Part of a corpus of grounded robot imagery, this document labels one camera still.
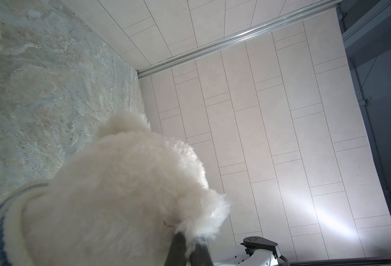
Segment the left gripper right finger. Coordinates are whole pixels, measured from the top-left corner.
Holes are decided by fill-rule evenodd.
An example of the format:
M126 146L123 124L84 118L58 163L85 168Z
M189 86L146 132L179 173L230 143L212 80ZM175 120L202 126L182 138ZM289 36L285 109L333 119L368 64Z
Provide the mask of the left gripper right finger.
M191 266L213 266L213 261L206 244L197 243L189 257Z

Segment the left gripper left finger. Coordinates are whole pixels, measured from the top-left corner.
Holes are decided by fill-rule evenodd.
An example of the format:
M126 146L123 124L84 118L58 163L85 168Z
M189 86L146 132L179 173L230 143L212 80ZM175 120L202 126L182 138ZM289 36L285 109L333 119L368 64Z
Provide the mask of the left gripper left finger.
M164 266L186 266L187 251L185 235L178 232L174 235Z

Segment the white plush teddy bear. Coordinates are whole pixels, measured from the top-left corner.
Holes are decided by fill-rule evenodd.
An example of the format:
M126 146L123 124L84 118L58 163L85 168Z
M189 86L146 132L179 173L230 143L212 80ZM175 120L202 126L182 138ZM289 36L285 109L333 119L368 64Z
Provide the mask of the white plush teddy bear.
M229 211L190 145L123 110L29 201L23 230L37 266L162 266L176 233L188 257Z

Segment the blue white striped knit sweater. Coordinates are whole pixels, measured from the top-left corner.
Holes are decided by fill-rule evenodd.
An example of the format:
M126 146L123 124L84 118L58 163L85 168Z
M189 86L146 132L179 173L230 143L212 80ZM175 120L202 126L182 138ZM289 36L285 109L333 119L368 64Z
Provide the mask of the blue white striped knit sweater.
M47 183L24 186L0 204L0 266L33 266L21 227L26 204L46 194Z

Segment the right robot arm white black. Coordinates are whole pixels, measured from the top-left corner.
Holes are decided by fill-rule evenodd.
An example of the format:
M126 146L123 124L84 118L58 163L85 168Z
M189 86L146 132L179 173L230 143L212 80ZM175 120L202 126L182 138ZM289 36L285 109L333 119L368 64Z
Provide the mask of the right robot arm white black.
M259 236L243 239L243 243L212 256L215 266L289 266L276 242Z

